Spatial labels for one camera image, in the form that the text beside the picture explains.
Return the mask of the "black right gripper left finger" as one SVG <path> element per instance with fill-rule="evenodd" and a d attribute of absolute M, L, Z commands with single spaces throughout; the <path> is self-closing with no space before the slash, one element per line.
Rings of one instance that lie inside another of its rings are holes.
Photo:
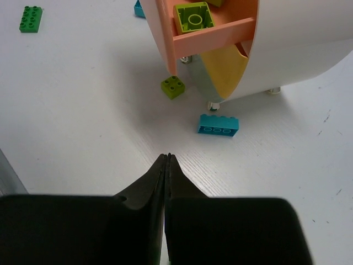
<path fill-rule="evenodd" d="M 1 199 L 2 264 L 158 264 L 167 156 L 111 196 Z"/>

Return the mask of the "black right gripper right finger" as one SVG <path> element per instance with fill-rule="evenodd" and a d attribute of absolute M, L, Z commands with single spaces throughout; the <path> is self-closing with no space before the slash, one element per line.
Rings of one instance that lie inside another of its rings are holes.
<path fill-rule="evenodd" d="M 208 197 L 169 154 L 165 235 L 171 264 L 312 264 L 298 215 L 282 198 Z"/>

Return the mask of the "lime curved lego assembly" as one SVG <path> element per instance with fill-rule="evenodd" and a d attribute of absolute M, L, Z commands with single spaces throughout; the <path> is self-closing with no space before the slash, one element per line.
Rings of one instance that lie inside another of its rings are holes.
<path fill-rule="evenodd" d="M 224 5 L 225 0 L 205 0 L 207 3 L 215 6 L 215 7 L 222 7 Z"/>

